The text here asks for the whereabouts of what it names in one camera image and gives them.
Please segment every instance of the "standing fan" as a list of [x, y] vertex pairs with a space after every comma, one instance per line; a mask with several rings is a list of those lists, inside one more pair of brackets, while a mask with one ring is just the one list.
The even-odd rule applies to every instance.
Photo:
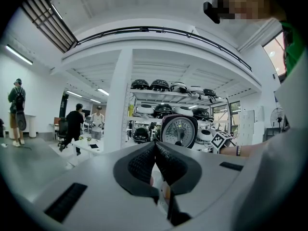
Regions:
[[273, 128], [281, 128], [284, 125], [284, 111], [282, 108], [276, 108], [270, 115], [270, 123]]

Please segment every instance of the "person in white shirt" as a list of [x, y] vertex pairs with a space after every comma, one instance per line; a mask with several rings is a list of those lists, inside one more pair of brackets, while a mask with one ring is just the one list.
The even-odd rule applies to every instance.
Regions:
[[105, 122], [105, 117], [101, 114], [101, 107], [98, 106], [97, 112], [91, 116], [91, 122], [93, 124], [91, 137], [92, 139], [101, 140], [102, 136], [102, 126]]

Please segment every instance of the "shorts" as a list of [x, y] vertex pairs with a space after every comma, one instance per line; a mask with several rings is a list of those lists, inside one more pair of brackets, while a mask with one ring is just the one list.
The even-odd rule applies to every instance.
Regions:
[[11, 128], [17, 128], [16, 114], [10, 113], [10, 126]]
[[91, 137], [92, 139], [101, 140], [102, 132], [94, 132], [91, 131]]

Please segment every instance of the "shoe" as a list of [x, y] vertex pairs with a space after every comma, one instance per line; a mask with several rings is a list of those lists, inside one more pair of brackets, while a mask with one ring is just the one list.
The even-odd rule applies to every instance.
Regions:
[[13, 141], [13, 146], [19, 147], [19, 146], [20, 146], [20, 143], [19, 143], [19, 142], [16, 142], [16, 141]]
[[62, 152], [64, 150], [65, 146], [62, 144], [60, 145], [59, 151]]

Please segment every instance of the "backpack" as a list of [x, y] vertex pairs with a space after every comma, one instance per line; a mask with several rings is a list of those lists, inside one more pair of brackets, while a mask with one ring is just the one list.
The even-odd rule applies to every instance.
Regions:
[[15, 105], [17, 111], [23, 111], [25, 108], [25, 98], [23, 96], [23, 90], [24, 89], [21, 87], [20, 91], [17, 92], [17, 97], [15, 99]]

